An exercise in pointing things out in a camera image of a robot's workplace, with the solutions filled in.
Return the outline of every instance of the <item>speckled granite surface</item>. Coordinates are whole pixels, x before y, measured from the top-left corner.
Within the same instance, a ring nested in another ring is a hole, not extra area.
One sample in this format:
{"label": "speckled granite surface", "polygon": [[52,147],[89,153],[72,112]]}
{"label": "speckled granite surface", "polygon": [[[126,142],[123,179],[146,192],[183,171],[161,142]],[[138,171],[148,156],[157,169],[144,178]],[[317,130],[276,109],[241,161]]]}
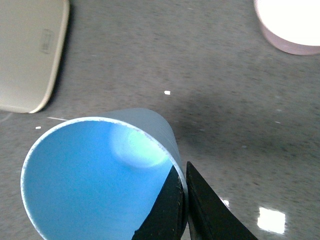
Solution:
{"label": "speckled granite surface", "polygon": [[[251,0],[71,4],[49,105],[0,111],[0,239],[41,239],[22,204],[20,174],[32,144],[61,122],[48,117],[131,107],[169,121],[183,164],[191,161],[259,239],[320,239],[319,55],[272,47]],[[260,208],[285,214],[285,223],[276,217],[283,234],[258,226]]]}

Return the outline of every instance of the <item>paper cup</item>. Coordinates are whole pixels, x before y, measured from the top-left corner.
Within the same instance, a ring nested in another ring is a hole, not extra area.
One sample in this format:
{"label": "paper cup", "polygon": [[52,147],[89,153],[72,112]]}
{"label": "paper cup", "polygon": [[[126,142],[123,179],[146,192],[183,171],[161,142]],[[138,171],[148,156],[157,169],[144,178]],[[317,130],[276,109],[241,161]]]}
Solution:
{"label": "paper cup", "polygon": [[[183,199],[167,193],[162,199],[182,203],[177,218],[182,235],[188,190],[170,125],[144,108],[112,111],[69,120],[43,134],[25,158],[21,195],[45,240],[131,240],[151,219],[172,169]],[[154,224],[156,232],[162,223]]]}

